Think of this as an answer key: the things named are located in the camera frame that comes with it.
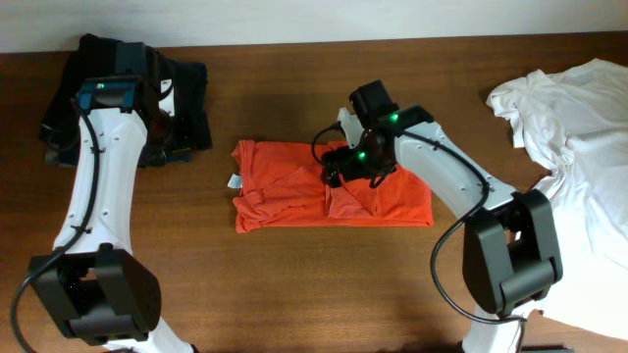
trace crumpled white sheet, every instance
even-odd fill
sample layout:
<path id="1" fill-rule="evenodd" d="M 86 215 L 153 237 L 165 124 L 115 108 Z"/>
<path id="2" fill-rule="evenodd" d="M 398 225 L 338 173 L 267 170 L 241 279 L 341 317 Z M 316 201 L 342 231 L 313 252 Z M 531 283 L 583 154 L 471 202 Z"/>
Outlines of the crumpled white sheet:
<path id="1" fill-rule="evenodd" d="M 564 73 L 502 84 L 487 104 L 512 125 L 515 148 L 551 171 L 564 276 L 548 318 L 628 339 L 628 68 L 595 59 Z"/>

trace clothing tag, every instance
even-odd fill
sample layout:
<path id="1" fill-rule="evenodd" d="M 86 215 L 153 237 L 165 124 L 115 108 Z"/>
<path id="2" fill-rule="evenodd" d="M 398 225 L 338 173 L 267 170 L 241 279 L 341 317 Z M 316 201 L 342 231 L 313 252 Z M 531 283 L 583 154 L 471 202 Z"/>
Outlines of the clothing tag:
<path id="1" fill-rule="evenodd" d="M 230 188 L 242 188 L 242 176 L 232 175 L 227 186 Z"/>

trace brown wood surface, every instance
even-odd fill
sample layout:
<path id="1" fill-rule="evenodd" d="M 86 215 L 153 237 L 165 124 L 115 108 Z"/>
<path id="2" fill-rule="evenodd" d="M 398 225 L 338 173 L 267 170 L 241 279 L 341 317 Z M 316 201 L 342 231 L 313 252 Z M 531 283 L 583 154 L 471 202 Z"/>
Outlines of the brown wood surface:
<path id="1" fill-rule="evenodd" d="M 235 231 L 227 189 L 242 138 L 309 142 L 347 95 L 380 78 L 400 104 L 418 102 L 487 171 L 521 189 L 546 171 L 514 150 L 508 124 L 485 105 L 500 83 L 533 70 L 564 71 L 593 58 L 628 65 L 628 33 L 468 37 L 374 42 L 168 48 L 209 70 L 205 106 L 214 148 L 193 163 L 137 172 L 134 255 L 161 282 L 163 316 L 201 352 L 394 351 L 459 341 L 469 322 L 434 289 L 432 246 L 454 221 L 438 199 L 431 228 L 267 228 Z M 9 303 L 30 256 L 46 254 L 70 202 L 75 171 L 43 163 L 38 123 L 67 53 L 0 55 L 0 351 L 18 346 Z M 460 236 L 440 273 L 472 309 Z M 32 291 L 20 321 L 40 352 L 99 352 L 64 339 Z M 625 352 L 628 343 L 535 314 L 527 344 Z"/>

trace black garment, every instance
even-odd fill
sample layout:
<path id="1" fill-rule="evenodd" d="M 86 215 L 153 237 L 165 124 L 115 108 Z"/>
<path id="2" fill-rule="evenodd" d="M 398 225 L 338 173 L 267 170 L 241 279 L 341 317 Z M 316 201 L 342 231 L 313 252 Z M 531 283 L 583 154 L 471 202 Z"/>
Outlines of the black garment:
<path id="1" fill-rule="evenodd" d="M 80 39 L 78 51 L 66 63 L 61 85 L 41 121 L 39 139 L 58 153 L 61 164 L 76 165 L 79 161 L 79 117 L 70 99 L 86 78 L 115 73 L 116 47 L 120 40 L 86 34 Z M 179 63 L 161 56 L 160 79 L 173 78 L 175 83 L 175 116 L 180 121 L 175 138 L 189 141 L 193 149 L 209 149 L 212 139 L 204 109 L 207 69 L 202 63 Z"/>

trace orange-red garment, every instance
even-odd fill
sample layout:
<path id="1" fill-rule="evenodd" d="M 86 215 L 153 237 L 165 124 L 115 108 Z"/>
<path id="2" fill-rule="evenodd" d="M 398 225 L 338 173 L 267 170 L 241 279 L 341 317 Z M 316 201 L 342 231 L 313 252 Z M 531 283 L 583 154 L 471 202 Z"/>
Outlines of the orange-red garment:
<path id="1" fill-rule="evenodd" d="M 320 155 L 345 145 L 316 146 Z M 432 191 L 420 178 L 397 166 L 376 189 L 360 179 L 330 188 L 323 168 L 306 143 L 242 140 L 233 153 L 242 176 L 235 228 L 260 227 L 428 227 Z"/>

